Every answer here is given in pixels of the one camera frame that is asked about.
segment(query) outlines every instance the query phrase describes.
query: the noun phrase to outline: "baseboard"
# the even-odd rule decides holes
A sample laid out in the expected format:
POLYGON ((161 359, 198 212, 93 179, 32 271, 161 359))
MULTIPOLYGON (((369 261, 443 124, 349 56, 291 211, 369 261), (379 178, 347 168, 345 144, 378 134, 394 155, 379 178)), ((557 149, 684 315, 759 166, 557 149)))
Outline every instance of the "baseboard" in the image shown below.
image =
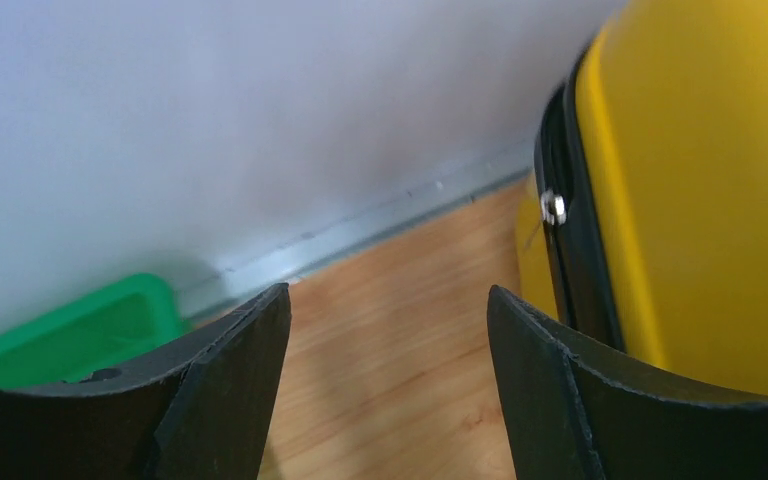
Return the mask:
POLYGON ((194 323, 215 318, 273 283, 295 283, 337 260, 469 204, 523 178, 532 167, 531 151, 531 142, 516 144, 317 235, 179 291, 181 313, 194 323))

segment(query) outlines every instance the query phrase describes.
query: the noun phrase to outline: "yellow suitcase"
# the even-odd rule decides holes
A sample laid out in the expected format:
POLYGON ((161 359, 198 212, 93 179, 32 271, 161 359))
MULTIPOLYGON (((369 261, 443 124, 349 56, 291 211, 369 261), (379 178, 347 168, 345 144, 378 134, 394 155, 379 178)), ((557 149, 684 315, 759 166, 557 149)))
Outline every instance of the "yellow suitcase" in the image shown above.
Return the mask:
POLYGON ((525 300, 662 369, 768 394, 768 1, 630 0, 536 143, 525 300))

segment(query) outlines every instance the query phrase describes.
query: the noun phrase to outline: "black zipper trim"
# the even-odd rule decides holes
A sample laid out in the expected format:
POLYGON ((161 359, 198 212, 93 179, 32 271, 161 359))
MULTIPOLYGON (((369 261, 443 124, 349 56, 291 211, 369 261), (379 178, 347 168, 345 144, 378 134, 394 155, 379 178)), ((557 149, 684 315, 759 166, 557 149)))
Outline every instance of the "black zipper trim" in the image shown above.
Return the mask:
POLYGON ((575 82, 586 52, 544 112, 535 173, 539 192, 551 189, 567 205, 566 222, 544 228, 560 320, 625 351, 576 116, 575 82))

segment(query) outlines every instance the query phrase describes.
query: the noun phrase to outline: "white wall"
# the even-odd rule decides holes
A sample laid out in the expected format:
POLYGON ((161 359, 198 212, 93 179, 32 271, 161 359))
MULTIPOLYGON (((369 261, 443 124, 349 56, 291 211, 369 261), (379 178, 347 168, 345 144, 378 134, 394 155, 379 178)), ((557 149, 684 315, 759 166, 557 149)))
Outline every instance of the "white wall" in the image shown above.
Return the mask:
POLYGON ((131 272, 186 289, 522 140, 618 3, 0 1, 0 331, 131 272))

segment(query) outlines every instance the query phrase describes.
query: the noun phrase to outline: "green plastic bin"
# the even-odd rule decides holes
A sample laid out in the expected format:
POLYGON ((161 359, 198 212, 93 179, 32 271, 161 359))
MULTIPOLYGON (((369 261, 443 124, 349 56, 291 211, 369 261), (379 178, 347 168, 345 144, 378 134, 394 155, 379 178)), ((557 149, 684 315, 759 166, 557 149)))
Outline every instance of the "green plastic bin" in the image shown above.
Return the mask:
POLYGON ((133 275, 0 335, 0 388, 79 382, 187 331, 169 285, 133 275))

